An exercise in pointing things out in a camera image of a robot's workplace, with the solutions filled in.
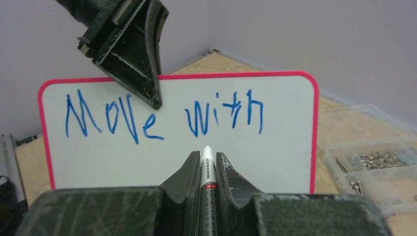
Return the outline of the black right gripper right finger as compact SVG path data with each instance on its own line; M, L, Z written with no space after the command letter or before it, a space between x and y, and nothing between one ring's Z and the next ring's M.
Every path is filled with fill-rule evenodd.
M264 193L216 155L225 236L390 236L381 210L353 194Z

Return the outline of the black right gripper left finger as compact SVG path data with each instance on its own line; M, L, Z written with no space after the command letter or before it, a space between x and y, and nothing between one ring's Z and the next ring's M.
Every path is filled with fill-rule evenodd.
M57 189L31 205L18 236L195 236L200 152L159 186Z

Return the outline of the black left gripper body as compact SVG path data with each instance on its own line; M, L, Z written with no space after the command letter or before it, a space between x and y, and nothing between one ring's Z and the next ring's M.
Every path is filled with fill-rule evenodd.
M131 7L134 0L60 0L58 3L78 22L87 27L87 31L79 37L78 49L93 61L99 49L110 38L111 32L121 23L120 18ZM160 64L159 42L163 26L169 15L168 9L162 4L161 20L157 36L157 62Z

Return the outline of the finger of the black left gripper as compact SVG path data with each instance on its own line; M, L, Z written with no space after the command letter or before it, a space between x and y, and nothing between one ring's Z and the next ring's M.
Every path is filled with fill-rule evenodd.
M132 4L93 58L93 63L122 87L158 110L162 106L162 96L155 37L161 20L162 3L158 0L136 0Z

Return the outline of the blue whiteboard marker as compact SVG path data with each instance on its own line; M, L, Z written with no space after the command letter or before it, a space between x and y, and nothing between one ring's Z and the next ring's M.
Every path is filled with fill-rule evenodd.
M211 147L203 149L201 161L199 219L197 235L220 236L220 215L215 158Z

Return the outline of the red framed whiteboard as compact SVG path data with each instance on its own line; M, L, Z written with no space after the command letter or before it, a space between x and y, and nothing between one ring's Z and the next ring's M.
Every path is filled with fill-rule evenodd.
M302 71L163 75L158 110L110 78L38 92L53 189L159 185L210 146L264 192L313 193L319 87Z

